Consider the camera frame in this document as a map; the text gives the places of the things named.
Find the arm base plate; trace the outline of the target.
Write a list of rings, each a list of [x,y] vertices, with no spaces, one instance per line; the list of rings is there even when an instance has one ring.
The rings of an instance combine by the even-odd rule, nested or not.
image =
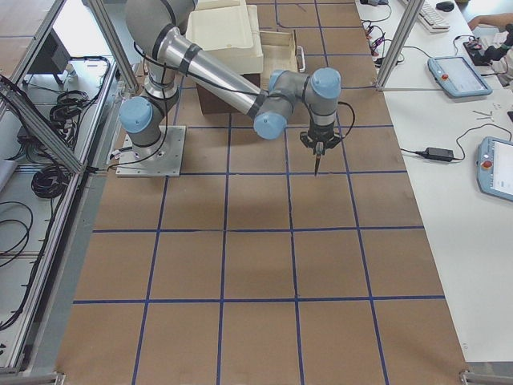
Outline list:
[[[160,142],[147,148],[137,147],[126,134],[123,146],[129,149],[120,153],[121,165],[116,168],[116,176],[180,176],[186,129],[185,126],[160,125]]]

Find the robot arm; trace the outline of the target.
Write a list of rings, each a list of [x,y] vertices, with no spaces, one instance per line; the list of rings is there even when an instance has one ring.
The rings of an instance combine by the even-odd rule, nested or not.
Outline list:
[[[275,70],[264,91],[184,36],[183,25],[196,8],[194,1],[129,1],[127,28],[135,44],[157,67],[179,72],[253,120],[258,136],[279,137],[297,103],[309,112],[309,129],[300,134],[316,157],[335,148],[341,137],[334,131],[341,75],[330,67],[311,75]]]

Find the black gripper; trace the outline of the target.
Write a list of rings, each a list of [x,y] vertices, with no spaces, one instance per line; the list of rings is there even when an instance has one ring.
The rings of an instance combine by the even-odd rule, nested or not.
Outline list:
[[[314,155],[324,156],[327,149],[333,149],[341,142],[341,136],[334,131],[332,124],[311,124],[308,131],[300,133],[300,141],[311,148]]]

